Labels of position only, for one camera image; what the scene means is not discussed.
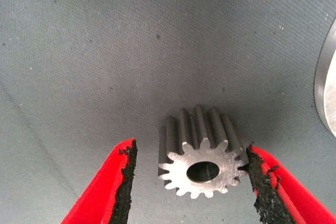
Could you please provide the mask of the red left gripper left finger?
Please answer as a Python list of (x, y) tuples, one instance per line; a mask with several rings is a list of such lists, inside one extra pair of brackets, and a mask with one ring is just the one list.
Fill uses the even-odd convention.
[(137, 152), (133, 138), (117, 144), (62, 223), (127, 223)]

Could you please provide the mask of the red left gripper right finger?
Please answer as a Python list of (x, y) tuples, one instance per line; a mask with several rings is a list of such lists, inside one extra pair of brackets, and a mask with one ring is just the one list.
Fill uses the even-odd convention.
[(335, 216), (268, 152), (246, 149), (261, 223), (335, 223)]

